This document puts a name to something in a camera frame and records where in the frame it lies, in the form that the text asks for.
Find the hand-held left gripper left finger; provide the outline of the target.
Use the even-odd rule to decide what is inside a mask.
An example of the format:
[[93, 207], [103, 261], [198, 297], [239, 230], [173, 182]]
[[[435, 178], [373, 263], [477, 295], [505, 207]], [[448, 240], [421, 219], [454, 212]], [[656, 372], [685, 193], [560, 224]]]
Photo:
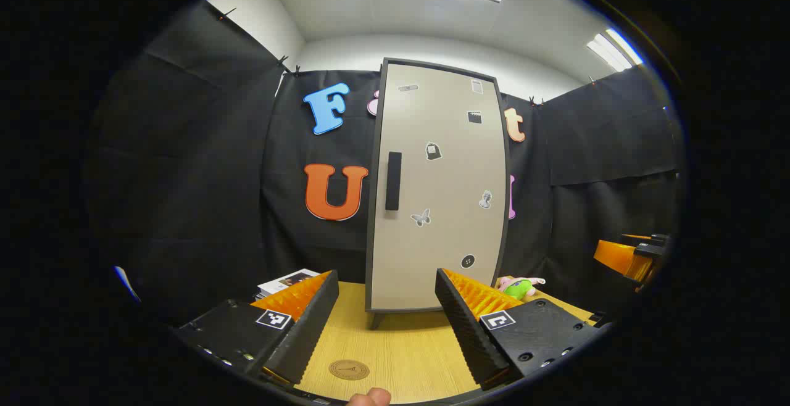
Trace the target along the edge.
[[176, 336], [237, 375], [294, 386], [304, 377], [338, 296], [333, 269], [256, 302], [228, 299], [176, 328]]

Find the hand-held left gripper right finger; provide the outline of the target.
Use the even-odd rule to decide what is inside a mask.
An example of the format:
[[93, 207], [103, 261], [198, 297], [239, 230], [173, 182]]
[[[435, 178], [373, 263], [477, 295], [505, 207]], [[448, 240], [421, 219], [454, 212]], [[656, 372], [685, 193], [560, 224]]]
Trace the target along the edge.
[[609, 332], [545, 297], [517, 301], [445, 268], [435, 294], [482, 390], [541, 377]]

